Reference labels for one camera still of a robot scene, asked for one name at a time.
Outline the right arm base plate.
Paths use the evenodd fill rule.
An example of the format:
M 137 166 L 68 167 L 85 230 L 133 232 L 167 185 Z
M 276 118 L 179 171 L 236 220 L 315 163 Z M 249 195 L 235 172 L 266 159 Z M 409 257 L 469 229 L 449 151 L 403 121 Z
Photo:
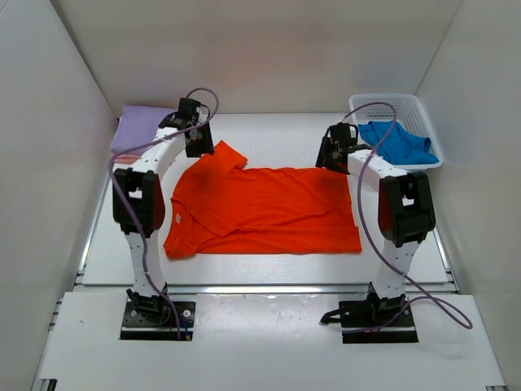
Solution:
M 413 344 L 418 333 L 405 294 L 380 299 L 374 292 L 361 301 L 340 301 L 321 325 L 339 323 L 343 344 Z

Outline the orange t-shirt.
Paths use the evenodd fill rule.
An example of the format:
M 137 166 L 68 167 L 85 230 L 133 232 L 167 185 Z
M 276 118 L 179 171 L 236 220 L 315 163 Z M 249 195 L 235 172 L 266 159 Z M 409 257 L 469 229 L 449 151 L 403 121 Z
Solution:
M 167 258 L 196 254 L 360 253 L 346 175 L 319 168 L 250 168 L 225 142 L 179 178 Z

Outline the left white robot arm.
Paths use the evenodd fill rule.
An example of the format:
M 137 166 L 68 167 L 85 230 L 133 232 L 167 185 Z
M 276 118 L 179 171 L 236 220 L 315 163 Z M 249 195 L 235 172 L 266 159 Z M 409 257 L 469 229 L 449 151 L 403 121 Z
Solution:
M 153 327 L 182 325 L 160 267 L 158 234 L 165 217 L 161 180 L 180 153 L 201 157 L 214 152 L 209 125 L 214 115 L 196 99 L 180 99 L 177 110 L 156 126 L 150 142 L 123 151 L 142 149 L 143 154 L 129 168 L 110 172 L 113 218 L 125 235 L 134 269 L 134 286 L 127 295 Z

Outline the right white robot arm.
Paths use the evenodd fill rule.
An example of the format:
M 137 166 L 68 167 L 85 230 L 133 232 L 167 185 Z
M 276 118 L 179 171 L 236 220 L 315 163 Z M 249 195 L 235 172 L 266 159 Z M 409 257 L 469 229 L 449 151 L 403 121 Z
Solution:
M 365 316 L 383 326 L 405 305 L 405 277 L 414 254 L 436 225 L 426 174 L 408 172 L 371 152 L 352 136 L 354 126 L 329 126 L 321 141 L 316 166 L 358 177 L 378 192 L 378 226 L 383 236 L 379 254 L 385 262 L 370 283 Z

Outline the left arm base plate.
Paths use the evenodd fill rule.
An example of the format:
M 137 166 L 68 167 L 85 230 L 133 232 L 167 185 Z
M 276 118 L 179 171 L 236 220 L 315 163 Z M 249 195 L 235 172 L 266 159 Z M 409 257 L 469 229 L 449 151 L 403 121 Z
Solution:
M 196 302 L 174 301 L 172 308 L 159 297 L 127 299 L 120 326 L 121 340 L 192 341 Z

